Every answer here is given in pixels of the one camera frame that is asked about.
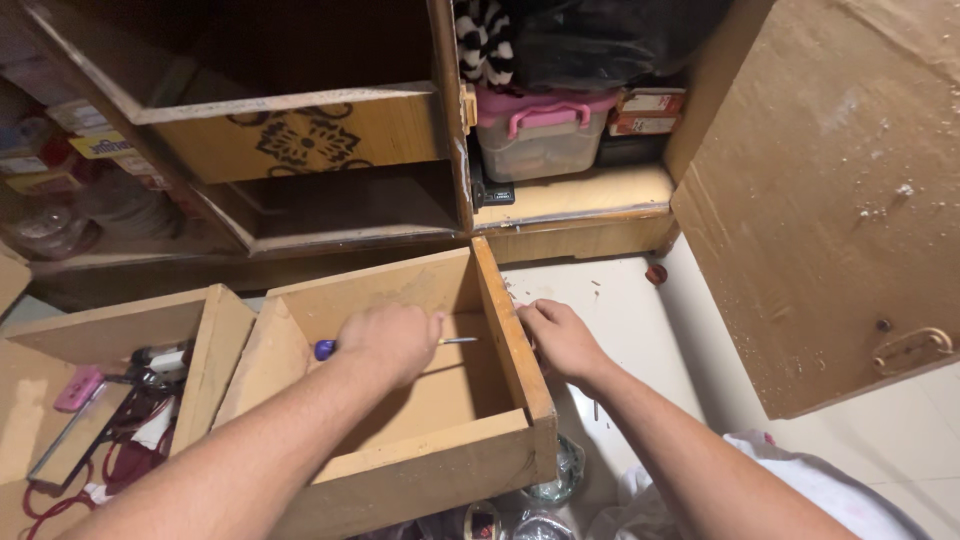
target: pink object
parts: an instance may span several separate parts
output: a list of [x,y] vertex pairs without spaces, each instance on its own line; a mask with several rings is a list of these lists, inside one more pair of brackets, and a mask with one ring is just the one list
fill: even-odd
[[100,373],[97,366],[77,366],[70,382],[54,401],[54,409],[60,412],[77,412],[103,381],[104,374]]
[[[537,109],[566,104],[568,107],[574,107],[576,110],[585,111],[584,118],[589,122],[589,115],[595,112],[606,112],[616,105],[616,94],[618,90],[609,90],[606,92],[579,93],[571,90],[553,90],[543,94],[527,94],[522,97],[516,97],[512,94],[498,94],[486,87],[479,86],[477,93],[477,125],[489,128],[497,118],[501,116],[512,117],[519,112],[539,112]],[[572,111],[562,110],[561,114],[556,116],[547,116],[537,120],[536,125],[521,123],[521,128],[552,126],[569,122],[576,118],[571,115]]]
[[528,107],[510,117],[507,138],[516,138],[517,123],[522,128],[554,126],[575,120],[577,112],[580,113],[580,129],[585,130],[590,125],[590,107],[586,104],[562,101],[546,107]]

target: clothing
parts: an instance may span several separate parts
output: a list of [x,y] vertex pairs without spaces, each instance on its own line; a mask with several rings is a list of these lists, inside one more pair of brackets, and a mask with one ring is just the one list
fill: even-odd
[[[734,445],[804,497],[867,540],[929,540],[929,536],[902,510],[876,491],[844,474],[823,459],[777,447],[758,430],[724,436]],[[597,515],[587,540],[674,540],[681,538],[650,475],[642,466],[620,479],[618,507]]]

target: red cord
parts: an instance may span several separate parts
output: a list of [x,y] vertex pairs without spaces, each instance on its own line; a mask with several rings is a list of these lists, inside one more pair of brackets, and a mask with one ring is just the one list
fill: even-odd
[[[84,486],[86,486],[87,484],[90,483],[90,480],[93,478],[93,462],[88,459],[84,465],[86,465],[86,481],[84,481]],[[31,482],[29,485],[27,485],[27,490],[23,492],[23,513],[27,514],[27,516],[29,516],[32,519],[35,519],[36,521],[34,521],[34,525],[30,527],[30,532],[27,533],[26,540],[34,540],[34,536],[36,536],[36,532],[40,529],[40,525],[42,525],[43,522],[45,522],[46,520],[54,516],[62,514],[63,512],[66,511],[67,508],[69,508],[70,506],[73,506],[76,503],[81,503],[85,505],[87,508],[89,508],[90,510],[93,510],[94,508],[97,507],[97,505],[94,504],[93,501],[90,499],[90,496],[87,495],[87,493],[84,491],[84,488],[81,487],[80,492],[77,495],[74,495],[73,497],[69,497],[62,501],[59,501],[53,506],[47,508],[47,510],[42,514],[37,514],[30,507],[30,495],[33,492],[34,492],[34,485]]]

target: plastic bag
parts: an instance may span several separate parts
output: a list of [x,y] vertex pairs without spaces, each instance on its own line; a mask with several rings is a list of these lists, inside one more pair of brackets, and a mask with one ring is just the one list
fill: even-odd
[[526,510],[514,527],[511,540],[575,540],[573,531],[546,510]]
[[557,479],[523,488],[523,493],[545,503],[563,503],[584,479],[584,449],[560,433],[557,442]]
[[677,73],[732,0],[504,0],[520,21],[514,82],[601,90]]

